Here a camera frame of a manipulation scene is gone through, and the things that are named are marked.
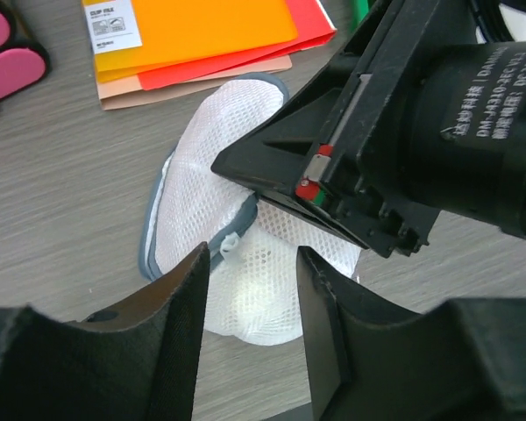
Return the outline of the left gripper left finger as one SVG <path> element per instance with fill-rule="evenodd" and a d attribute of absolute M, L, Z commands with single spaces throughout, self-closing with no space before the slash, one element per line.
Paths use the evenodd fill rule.
<path fill-rule="evenodd" d="M 0 420 L 189 420 L 210 252 L 80 322 L 0 308 Z"/>

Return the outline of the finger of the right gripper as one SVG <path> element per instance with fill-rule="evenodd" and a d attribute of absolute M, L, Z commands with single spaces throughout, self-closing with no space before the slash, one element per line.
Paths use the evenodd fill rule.
<path fill-rule="evenodd" d="M 332 194 L 318 182 L 301 185 L 311 157 L 326 143 L 320 139 L 321 131 L 342 91 L 310 81 L 269 120 L 220 152 L 211 170 L 295 219 L 362 247 L 361 241 L 336 227 L 316 205 L 331 205 Z"/>

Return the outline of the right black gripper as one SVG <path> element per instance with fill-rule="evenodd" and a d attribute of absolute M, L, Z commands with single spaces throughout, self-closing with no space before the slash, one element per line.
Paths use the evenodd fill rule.
<path fill-rule="evenodd" d="M 449 211 L 526 239 L 526 42 L 497 1 L 441 1 L 395 76 L 359 86 L 295 194 L 343 237 L 411 254 Z"/>

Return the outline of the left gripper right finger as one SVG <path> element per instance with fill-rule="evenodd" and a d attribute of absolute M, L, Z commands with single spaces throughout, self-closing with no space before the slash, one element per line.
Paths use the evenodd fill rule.
<path fill-rule="evenodd" d="M 526 298 L 416 313 L 313 249 L 296 272 L 316 420 L 526 420 Z"/>

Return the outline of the white mesh laundry bag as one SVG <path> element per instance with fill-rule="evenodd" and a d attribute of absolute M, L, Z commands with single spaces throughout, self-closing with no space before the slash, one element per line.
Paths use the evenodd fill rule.
<path fill-rule="evenodd" d="M 206 242 L 210 285 L 204 327 L 256 346 L 302 335 L 299 246 L 315 249 L 348 276 L 360 254 L 357 246 L 211 170 L 222 150 L 268 120 L 288 97 L 283 81 L 266 73 L 238 76 L 208 96 L 157 175 L 139 246 L 140 273 L 154 281 Z"/>

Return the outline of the green plastic bin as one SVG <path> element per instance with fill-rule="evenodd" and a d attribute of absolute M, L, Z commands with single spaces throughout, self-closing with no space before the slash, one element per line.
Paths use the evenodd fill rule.
<path fill-rule="evenodd" d="M 370 0 L 351 0 L 352 29 L 355 30 L 370 11 Z"/>

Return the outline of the orange folder stack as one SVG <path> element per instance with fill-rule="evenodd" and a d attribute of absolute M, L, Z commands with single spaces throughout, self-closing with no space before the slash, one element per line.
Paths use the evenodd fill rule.
<path fill-rule="evenodd" d="M 318 1 L 84 1 L 82 9 L 104 110 L 287 70 L 291 54 L 337 32 Z"/>

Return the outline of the black pink drawer box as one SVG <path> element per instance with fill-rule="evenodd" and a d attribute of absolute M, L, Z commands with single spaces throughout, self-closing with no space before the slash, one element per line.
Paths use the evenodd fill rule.
<path fill-rule="evenodd" d="M 0 1 L 0 103 L 46 78 L 48 51 L 13 1 Z"/>

